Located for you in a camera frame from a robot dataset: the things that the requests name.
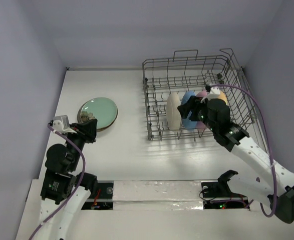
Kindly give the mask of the mint green flower plate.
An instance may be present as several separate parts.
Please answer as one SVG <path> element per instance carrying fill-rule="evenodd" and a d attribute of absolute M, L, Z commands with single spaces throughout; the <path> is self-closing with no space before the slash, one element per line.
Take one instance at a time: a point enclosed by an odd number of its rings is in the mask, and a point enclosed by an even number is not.
<path fill-rule="evenodd" d="M 78 123 L 82 124 L 91 119 L 96 119 L 97 132 L 110 127 L 118 116 L 117 105 L 109 98 L 96 97 L 85 102 L 77 114 Z"/>

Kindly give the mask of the cream white plate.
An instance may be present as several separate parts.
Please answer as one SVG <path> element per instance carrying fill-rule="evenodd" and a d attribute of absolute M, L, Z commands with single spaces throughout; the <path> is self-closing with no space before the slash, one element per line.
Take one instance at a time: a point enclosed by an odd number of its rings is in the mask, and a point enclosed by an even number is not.
<path fill-rule="evenodd" d="M 180 106 L 180 98 L 177 92 L 172 92 L 166 104 L 166 118 L 167 125 L 171 131 L 177 131 L 180 129 L 181 125 L 181 116 L 178 111 L 178 107 Z"/>

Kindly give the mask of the light blue plate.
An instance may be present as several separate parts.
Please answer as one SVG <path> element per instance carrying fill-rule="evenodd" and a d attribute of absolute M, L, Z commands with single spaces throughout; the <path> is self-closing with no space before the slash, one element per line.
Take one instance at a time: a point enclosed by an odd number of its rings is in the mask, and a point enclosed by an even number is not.
<path fill-rule="evenodd" d="M 193 91 L 188 91 L 184 94 L 183 98 L 182 98 L 182 101 L 181 101 L 181 104 L 184 105 L 185 103 L 187 103 L 187 101 L 189 100 L 189 98 L 191 96 L 195 96 L 195 93 Z M 192 132 L 195 128 L 196 128 L 196 125 L 197 125 L 197 122 L 196 121 L 191 121 L 189 118 L 191 116 L 192 112 L 190 111 L 188 113 L 188 116 L 187 118 L 183 118 L 182 119 L 182 125 L 184 126 L 184 128 L 190 132 Z"/>

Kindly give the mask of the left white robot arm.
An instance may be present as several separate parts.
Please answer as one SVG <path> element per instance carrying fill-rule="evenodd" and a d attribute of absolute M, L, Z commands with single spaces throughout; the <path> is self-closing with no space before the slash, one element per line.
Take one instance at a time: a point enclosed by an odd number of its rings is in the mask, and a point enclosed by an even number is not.
<path fill-rule="evenodd" d="M 46 152 L 38 226 L 31 240 L 67 239 L 83 204 L 97 193 L 97 177 L 85 172 L 83 154 L 85 144 L 96 140 L 97 123 L 95 118 L 69 123 L 67 115 L 48 123 L 48 129 L 66 142 L 56 143 Z"/>

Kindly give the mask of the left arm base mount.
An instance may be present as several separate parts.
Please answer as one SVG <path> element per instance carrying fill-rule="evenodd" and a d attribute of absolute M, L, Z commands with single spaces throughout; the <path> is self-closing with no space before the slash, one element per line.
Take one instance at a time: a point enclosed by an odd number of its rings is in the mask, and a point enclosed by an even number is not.
<path fill-rule="evenodd" d="M 85 201 L 82 210 L 112 210 L 113 192 L 113 181 L 99 181 L 96 192 Z"/>

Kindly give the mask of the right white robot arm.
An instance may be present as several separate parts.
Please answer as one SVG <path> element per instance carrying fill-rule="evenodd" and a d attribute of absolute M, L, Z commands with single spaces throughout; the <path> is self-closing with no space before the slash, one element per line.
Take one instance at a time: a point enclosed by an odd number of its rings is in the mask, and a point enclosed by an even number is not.
<path fill-rule="evenodd" d="M 266 153 L 245 129 L 231 120 L 225 101 L 191 96 L 177 109 L 183 119 L 203 122 L 219 145 L 242 159 L 265 181 L 248 183 L 238 172 L 229 170 L 218 178 L 217 190 L 222 196 L 244 194 L 269 206 L 271 214 L 282 222 L 294 221 L 294 173 L 275 161 L 271 153 Z"/>

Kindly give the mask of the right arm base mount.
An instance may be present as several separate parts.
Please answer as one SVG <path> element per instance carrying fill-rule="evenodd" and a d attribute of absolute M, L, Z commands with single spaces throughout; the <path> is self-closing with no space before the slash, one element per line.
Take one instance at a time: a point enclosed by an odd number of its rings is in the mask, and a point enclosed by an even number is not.
<path fill-rule="evenodd" d="M 228 181 L 238 172 L 228 170 L 217 180 L 201 183 L 199 198 L 205 210 L 249 209 L 249 200 L 246 196 L 234 193 L 227 185 Z"/>

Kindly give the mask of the pink plate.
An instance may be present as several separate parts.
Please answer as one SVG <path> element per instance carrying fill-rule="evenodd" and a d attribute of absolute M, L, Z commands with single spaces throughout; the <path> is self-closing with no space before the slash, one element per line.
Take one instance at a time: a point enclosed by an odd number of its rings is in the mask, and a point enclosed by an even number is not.
<path fill-rule="evenodd" d="M 207 95 L 206 90 L 202 90 L 202 91 L 200 91 L 196 96 L 197 96 L 198 98 L 203 98 L 203 97 L 205 97 L 206 95 Z M 200 129 L 206 129 L 206 125 L 205 125 L 203 122 L 198 121 L 197 124 L 196 124 L 196 129 L 198 129 L 198 130 L 200 130 Z"/>

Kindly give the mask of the yellow orange plate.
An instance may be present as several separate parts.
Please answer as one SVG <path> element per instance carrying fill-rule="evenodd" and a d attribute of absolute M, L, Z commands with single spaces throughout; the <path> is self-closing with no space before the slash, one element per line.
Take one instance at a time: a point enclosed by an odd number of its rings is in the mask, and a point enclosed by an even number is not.
<path fill-rule="evenodd" d="M 227 97 L 226 97 L 226 95 L 225 95 L 225 93 L 223 91 L 220 91 L 218 99 L 223 100 L 225 102 L 225 104 L 228 105 Z"/>

